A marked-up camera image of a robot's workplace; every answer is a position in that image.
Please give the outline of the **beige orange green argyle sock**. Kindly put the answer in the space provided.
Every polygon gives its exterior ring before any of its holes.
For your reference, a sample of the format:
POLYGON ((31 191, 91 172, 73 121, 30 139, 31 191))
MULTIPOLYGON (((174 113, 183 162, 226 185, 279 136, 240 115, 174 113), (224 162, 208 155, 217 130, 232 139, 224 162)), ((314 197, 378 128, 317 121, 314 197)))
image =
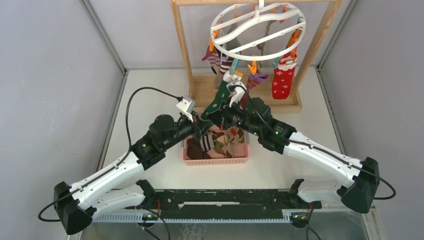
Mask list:
POLYGON ((245 142, 245 132, 235 126, 215 132, 212 136, 214 139, 213 149, 226 158, 232 158, 234 149, 245 142))

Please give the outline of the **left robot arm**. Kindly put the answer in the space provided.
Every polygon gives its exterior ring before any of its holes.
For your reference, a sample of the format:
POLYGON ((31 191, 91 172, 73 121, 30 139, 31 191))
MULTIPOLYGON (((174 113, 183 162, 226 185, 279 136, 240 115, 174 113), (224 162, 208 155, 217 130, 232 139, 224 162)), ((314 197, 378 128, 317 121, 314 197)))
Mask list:
POLYGON ((54 209, 68 235, 88 227, 93 219, 133 206, 145 209, 156 203, 156 191, 147 180, 130 187, 113 188, 129 177, 145 172, 165 158, 166 151, 189 136, 202 137, 212 121, 197 114, 190 120, 183 116, 174 121, 168 114, 155 118, 147 133, 129 147, 127 153, 93 175, 68 185, 64 181, 54 187, 54 209))

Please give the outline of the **green yellow dotted sock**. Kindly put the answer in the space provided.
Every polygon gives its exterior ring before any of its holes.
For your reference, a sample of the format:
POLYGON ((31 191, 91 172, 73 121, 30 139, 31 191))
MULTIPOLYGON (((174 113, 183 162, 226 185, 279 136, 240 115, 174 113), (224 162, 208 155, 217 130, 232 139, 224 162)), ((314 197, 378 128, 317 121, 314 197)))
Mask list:
POLYGON ((213 101, 205 108, 205 110, 203 111, 203 113, 201 114, 202 118, 206 118, 207 115, 209 115, 210 113, 216 111, 219 109, 219 107, 221 106, 222 102, 226 102, 229 95, 230 95, 230 91, 227 87, 228 82, 226 81, 222 81, 216 94, 215 97, 213 99, 213 101))

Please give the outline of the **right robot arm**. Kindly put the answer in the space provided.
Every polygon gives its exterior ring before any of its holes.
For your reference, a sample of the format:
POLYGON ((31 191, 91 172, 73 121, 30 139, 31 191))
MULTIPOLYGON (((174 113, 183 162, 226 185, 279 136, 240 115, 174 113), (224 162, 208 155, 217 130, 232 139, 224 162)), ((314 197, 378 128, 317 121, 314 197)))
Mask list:
POLYGON ((296 180, 289 194, 289 203, 295 208, 316 201, 339 199, 349 209, 367 214, 380 185, 378 162, 366 157, 363 160, 349 157, 311 140, 295 127, 275 119, 271 108, 258 97, 252 98, 241 109, 239 104, 224 101, 212 104, 210 112, 202 117, 218 127, 238 127, 257 136, 265 149, 281 155, 297 158, 318 167, 336 181, 335 187, 307 185, 305 179, 296 180))

